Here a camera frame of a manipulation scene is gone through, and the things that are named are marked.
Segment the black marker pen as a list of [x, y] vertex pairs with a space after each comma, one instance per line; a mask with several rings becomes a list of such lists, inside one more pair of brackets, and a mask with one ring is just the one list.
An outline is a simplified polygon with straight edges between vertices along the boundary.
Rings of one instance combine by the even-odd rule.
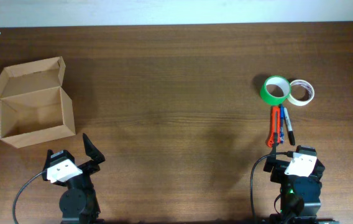
[[285, 122], [286, 122], [286, 126], [287, 126], [287, 130], [288, 130], [288, 138], [289, 138], [289, 142], [292, 146], [295, 145], [295, 137], [294, 137], [294, 133], [293, 133], [293, 128], [291, 125], [291, 119], [290, 116], [288, 114], [288, 110], [287, 108], [284, 108], [284, 116], [285, 116]]

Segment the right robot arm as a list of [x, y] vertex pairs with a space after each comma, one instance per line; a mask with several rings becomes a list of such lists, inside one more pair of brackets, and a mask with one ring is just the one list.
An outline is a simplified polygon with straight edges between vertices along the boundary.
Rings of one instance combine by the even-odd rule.
[[[295, 151], [277, 152], [277, 133], [270, 135], [272, 150], [267, 155], [264, 171], [270, 181], [280, 184], [275, 199], [280, 210], [269, 217], [270, 223], [337, 223], [332, 218], [318, 218], [321, 208], [321, 178], [325, 166], [318, 160], [316, 149], [299, 145]], [[277, 159], [284, 155], [291, 161]]]

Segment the white masking tape roll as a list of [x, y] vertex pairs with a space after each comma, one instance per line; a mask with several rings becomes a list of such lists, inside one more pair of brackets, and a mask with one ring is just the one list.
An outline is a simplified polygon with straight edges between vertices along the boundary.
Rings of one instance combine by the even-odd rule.
[[314, 88], [305, 80], [293, 80], [290, 83], [291, 93], [287, 100], [295, 106], [305, 106], [314, 99]]

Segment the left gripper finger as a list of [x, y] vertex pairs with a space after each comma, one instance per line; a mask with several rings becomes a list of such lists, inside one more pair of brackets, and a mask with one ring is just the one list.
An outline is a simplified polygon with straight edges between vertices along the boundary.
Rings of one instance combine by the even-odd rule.
[[96, 146], [89, 139], [88, 135], [85, 133], [83, 133], [83, 144], [86, 155], [95, 163], [100, 164], [106, 160], [104, 155], [96, 148]]
[[45, 160], [45, 165], [50, 165], [51, 160], [52, 160], [52, 155], [53, 155], [53, 151], [51, 149], [48, 149], [46, 160]]

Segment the green tape roll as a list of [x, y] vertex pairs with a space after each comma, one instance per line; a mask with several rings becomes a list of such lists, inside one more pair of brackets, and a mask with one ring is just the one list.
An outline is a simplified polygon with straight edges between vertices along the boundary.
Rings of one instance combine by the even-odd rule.
[[282, 104], [290, 93], [290, 82], [277, 75], [268, 77], [260, 89], [261, 99], [272, 106]]

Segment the orange utility knife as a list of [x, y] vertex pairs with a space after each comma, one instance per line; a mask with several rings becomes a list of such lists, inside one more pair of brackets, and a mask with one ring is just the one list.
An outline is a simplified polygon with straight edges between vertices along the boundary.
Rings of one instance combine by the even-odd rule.
[[274, 132], [280, 134], [280, 109], [278, 106], [272, 107], [272, 114], [270, 120], [270, 134], [267, 140], [268, 147], [272, 147]]

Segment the blue pen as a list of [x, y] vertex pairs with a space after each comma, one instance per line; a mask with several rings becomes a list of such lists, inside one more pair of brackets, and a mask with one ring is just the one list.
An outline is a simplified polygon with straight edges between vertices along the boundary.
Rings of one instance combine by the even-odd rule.
[[279, 109], [280, 109], [280, 143], [283, 144], [284, 143], [284, 140], [285, 140], [285, 135], [284, 135], [284, 132], [283, 132], [283, 122], [284, 122], [284, 118], [285, 118], [285, 115], [284, 115], [284, 107], [282, 104], [279, 105]]

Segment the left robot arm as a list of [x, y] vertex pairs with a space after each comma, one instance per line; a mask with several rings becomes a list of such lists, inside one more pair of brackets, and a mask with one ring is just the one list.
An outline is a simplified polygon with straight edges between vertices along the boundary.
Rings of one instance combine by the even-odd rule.
[[42, 178], [51, 184], [66, 187], [59, 200], [62, 223], [93, 224], [104, 223], [91, 175], [100, 171], [104, 155], [94, 146], [86, 134], [83, 134], [85, 154], [90, 160], [75, 164], [75, 158], [67, 150], [54, 153], [47, 151]]

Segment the brown cardboard box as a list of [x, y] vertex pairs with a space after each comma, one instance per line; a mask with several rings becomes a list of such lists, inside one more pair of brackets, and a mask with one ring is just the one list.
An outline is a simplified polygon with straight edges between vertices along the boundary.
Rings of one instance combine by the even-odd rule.
[[0, 140], [22, 148], [76, 134], [73, 103], [62, 88], [62, 57], [3, 68]]

